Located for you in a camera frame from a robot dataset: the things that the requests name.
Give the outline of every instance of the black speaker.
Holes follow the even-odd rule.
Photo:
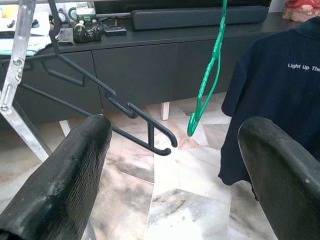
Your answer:
[[[226,24],[263,22],[267,6],[232,6],[227,9]],[[221,7],[134,10],[131,12],[136,30],[219,25]]]

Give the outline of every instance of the cabinet top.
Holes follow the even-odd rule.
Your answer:
[[[102,36],[100,42],[89,42],[74,45],[62,45],[62,53],[112,49],[155,44],[171,44],[181,42],[215,40],[219,33],[219,26],[181,27],[154,30],[134,30],[130,20],[123,21],[127,28],[127,35]],[[297,26],[299,23],[282,19],[280,12],[269,13],[266,20],[260,23],[231,24],[225,29],[225,38],[240,38],[257,35],[267,35]],[[52,54],[51,47],[47,47],[38,55]]]

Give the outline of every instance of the cabinet door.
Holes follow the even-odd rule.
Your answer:
[[[94,63],[90,51],[66,53],[64,55],[92,75],[95,75]],[[102,113],[97,85],[84,78],[82,74],[57,58],[48,59],[46,65],[52,70],[79,80],[79,83],[83,82],[83,85],[73,84],[69,81],[49,75],[44,69],[42,61],[43,59],[26,61],[25,70],[23,71],[22,76],[23,83],[80,107],[89,113]],[[1,66],[0,78],[2,81],[4,81],[6,71],[6,68]],[[77,113],[66,106],[30,92],[22,87],[18,88],[15,100],[19,103],[33,124],[83,117],[80,113]]]
[[[236,63],[248,47],[261,36],[225,38],[221,48],[221,70],[215,93],[228,90]],[[178,45],[177,79],[174,100],[193,98],[198,95],[207,65],[211,59],[214,40],[183,42]],[[213,85],[218,62],[212,69],[205,94]]]
[[[159,44],[95,50],[97,77],[116,91],[117,99],[137,106],[173,99],[177,45]],[[115,108],[100,88],[105,112]]]

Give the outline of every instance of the paper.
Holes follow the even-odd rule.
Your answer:
[[[38,51],[46,48],[51,43],[49,37],[50,22],[48,12],[35,12],[33,19],[37,20],[39,27],[31,29],[31,36],[28,42],[27,56],[33,56]],[[0,19],[0,32],[2,31],[14,31],[16,25],[12,28],[7,28],[7,24],[11,23],[13,18]],[[13,38],[0,38],[0,55],[11,55],[14,45]]]

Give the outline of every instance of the dark t-shirt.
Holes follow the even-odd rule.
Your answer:
[[[253,116],[272,120],[320,161],[320,17],[257,40],[234,69],[222,111],[232,117],[221,149],[225,184],[250,182],[237,135]]]

